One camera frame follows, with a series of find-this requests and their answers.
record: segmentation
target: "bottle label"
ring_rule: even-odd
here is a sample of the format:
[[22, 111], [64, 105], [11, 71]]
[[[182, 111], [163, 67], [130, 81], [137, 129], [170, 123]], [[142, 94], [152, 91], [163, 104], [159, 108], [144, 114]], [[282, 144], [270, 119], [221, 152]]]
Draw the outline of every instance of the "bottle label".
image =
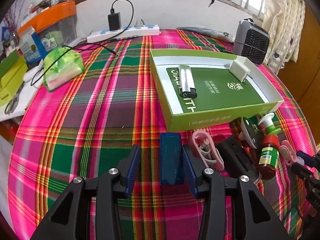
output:
[[270, 164], [276, 168], [278, 164], [278, 158], [279, 152], [277, 151], [277, 149], [272, 147], [265, 147], [261, 151], [259, 164]]

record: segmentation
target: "red bottle cap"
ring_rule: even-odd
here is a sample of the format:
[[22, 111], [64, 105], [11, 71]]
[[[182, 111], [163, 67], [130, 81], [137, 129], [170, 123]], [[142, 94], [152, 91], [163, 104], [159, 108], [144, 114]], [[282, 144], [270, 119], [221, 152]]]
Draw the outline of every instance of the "red bottle cap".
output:
[[280, 146], [279, 144], [279, 139], [278, 136], [273, 135], [273, 134], [268, 134], [264, 137], [262, 144], [268, 144], [268, 143], [273, 143], [275, 144], [278, 148]]

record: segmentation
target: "curtain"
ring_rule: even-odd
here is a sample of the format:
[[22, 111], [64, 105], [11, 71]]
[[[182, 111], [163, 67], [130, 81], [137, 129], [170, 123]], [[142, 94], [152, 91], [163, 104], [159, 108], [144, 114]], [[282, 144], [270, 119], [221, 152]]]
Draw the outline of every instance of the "curtain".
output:
[[303, 0], [265, 0], [262, 27], [270, 44], [264, 63], [276, 74], [290, 59], [297, 62], [305, 8]]

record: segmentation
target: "green bottle cap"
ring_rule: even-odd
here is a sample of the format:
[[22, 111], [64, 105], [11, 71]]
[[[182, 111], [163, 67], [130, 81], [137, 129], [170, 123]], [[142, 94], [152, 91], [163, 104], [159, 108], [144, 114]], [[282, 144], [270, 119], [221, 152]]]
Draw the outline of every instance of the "green bottle cap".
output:
[[266, 128], [267, 134], [277, 135], [280, 131], [281, 131], [281, 128], [276, 129], [274, 124], [272, 124]]

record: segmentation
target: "bed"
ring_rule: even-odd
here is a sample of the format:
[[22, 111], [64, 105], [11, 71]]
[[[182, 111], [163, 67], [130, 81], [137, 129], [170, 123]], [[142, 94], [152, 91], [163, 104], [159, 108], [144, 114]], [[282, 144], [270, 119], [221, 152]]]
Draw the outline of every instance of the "bed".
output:
[[[100, 176], [128, 156], [132, 144], [141, 146], [142, 156], [132, 197], [118, 203], [123, 239], [197, 239], [203, 200], [194, 199], [186, 183], [170, 187], [159, 183], [159, 135], [166, 128], [150, 72], [150, 49], [221, 51], [232, 50], [232, 44], [181, 30], [161, 30], [159, 36], [115, 41], [108, 47], [120, 55], [100, 47], [81, 52], [85, 72], [52, 93], [41, 87], [23, 118], [8, 176], [12, 228], [21, 240], [30, 239], [74, 177]], [[279, 140], [314, 155], [315, 143], [298, 104], [273, 73], [259, 68], [284, 98], [276, 111], [275, 125], [282, 128]], [[219, 143], [232, 134], [238, 136], [238, 127], [232, 122], [205, 130]], [[181, 133], [183, 143], [191, 134]], [[250, 153], [244, 142], [243, 146]], [[275, 178], [260, 182], [258, 188], [294, 238], [301, 231], [299, 213], [307, 212], [310, 205], [303, 182], [287, 170], [282, 157], [278, 163]], [[230, 206], [226, 212], [225, 239], [231, 239]], [[94, 218], [93, 199], [91, 239]]]

